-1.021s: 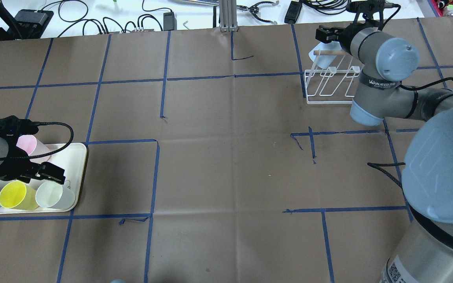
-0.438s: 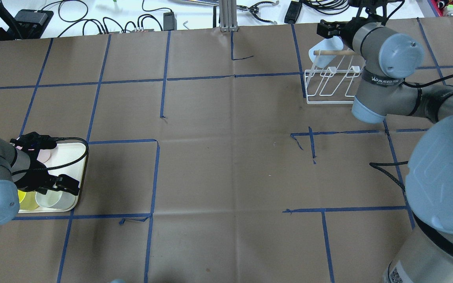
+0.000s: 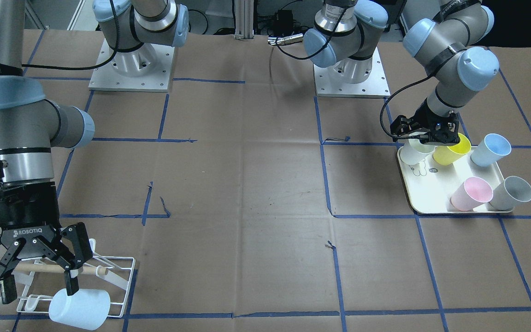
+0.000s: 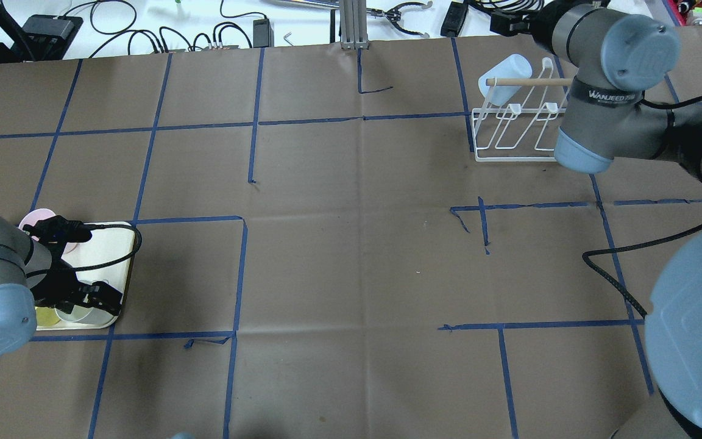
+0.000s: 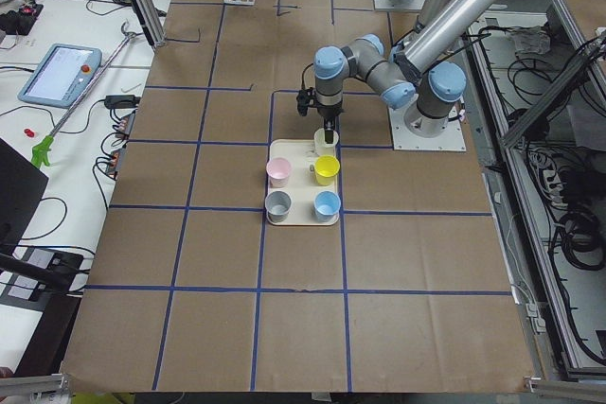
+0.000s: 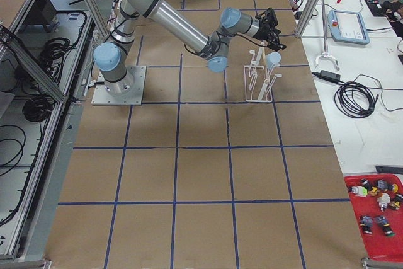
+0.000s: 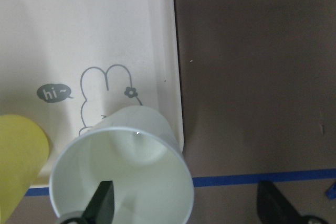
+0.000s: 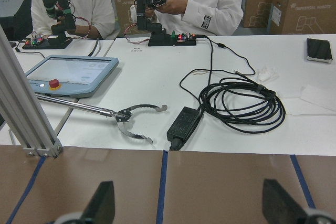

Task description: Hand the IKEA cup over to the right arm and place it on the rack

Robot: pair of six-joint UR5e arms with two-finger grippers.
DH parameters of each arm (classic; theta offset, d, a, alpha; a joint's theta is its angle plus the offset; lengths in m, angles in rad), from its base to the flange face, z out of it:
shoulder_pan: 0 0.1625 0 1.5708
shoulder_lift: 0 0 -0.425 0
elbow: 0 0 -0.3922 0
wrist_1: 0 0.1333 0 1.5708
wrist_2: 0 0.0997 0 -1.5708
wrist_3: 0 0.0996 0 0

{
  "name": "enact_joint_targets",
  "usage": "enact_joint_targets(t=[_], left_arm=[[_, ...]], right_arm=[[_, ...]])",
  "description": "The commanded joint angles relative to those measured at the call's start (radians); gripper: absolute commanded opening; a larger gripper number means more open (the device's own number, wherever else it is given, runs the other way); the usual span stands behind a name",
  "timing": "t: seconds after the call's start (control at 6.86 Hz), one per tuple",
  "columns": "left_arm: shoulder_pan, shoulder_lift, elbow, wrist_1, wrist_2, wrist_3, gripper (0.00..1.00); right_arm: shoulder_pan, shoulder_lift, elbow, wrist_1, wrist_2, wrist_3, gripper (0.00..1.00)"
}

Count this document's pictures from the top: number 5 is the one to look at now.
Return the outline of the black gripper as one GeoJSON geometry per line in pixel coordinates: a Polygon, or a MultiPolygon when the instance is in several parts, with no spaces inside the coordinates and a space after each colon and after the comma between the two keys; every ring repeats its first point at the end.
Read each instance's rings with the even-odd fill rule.
{"type": "Polygon", "coordinates": [[[316,104],[318,113],[323,118],[324,139],[326,144],[332,143],[332,131],[336,128],[336,120],[342,113],[342,103],[338,102],[333,105],[324,105],[320,102],[316,104]]]}

